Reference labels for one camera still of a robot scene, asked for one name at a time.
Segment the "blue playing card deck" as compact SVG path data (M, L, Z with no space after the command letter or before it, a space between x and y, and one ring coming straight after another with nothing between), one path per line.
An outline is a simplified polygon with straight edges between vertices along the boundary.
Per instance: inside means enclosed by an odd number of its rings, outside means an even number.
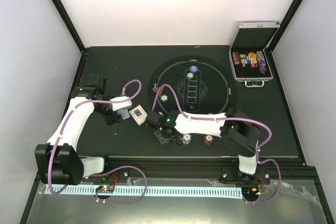
M123 120L126 120L126 119L130 118L130 113L129 113L128 109L118 109L117 114L119 116L121 116L121 118Z

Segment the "blue orange poker chip stack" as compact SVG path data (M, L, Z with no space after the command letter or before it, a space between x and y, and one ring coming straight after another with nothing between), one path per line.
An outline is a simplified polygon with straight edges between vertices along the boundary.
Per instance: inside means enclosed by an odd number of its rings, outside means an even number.
M189 144L191 139L192 139L192 136L190 134L183 134L182 135L182 143L185 144L185 145Z

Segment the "white playing card box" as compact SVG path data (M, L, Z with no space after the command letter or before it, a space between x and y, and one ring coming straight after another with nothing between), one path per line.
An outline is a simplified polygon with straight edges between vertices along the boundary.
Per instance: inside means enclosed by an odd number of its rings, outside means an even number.
M138 126L145 123L147 118L147 113L140 105L136 106L134 109L129 111L130 115L133 117Z

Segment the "green poker chips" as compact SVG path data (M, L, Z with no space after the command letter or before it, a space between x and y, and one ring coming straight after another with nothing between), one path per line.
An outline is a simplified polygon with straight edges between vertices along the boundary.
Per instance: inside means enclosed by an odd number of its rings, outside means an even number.
M168 96L166 94L163 94L161 97L160 97L160 100L162 102L166 102L168 100Z
M192 72L189 72L189 73L186 74L186 78L188 80L192 80L194 78L194 74Z

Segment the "purple small blind button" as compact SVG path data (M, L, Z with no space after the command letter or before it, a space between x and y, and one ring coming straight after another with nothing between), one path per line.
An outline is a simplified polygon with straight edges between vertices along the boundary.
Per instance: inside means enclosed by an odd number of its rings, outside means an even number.
M191 73L197 73L198 72L198 66L192 65L192 66L190 66L189 70L190 70Z

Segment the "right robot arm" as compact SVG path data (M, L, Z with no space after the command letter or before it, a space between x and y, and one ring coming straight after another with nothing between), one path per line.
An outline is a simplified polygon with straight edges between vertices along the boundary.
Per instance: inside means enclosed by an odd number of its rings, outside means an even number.
M239 179L252 183L257 177L257 145L260 128L250 119L244 118L240 111L232 114L190 114L171 111L167 115L151 111L145 124L155 129L154 135L160 144L173 140L176 144L189 144L193 135L203 135L205 141L212 142L215 137L228 140L228 145L238 155Z

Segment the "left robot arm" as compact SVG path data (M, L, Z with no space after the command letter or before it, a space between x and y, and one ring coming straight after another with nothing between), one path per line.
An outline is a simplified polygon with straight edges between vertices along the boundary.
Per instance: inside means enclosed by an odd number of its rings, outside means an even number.
M77 145L82 130L92 115L100 113L111 125L124 120L124 112L132 106L135 96L127 96L122 88L120 96L105 94L107 81L100 75L91 75L84 86L73 89L69 107L55 133L46 144L35 148L35 159L42 183L53 185L78 185L82 179L95 175L100 181L108 181L113 174L103 157L81 158Z

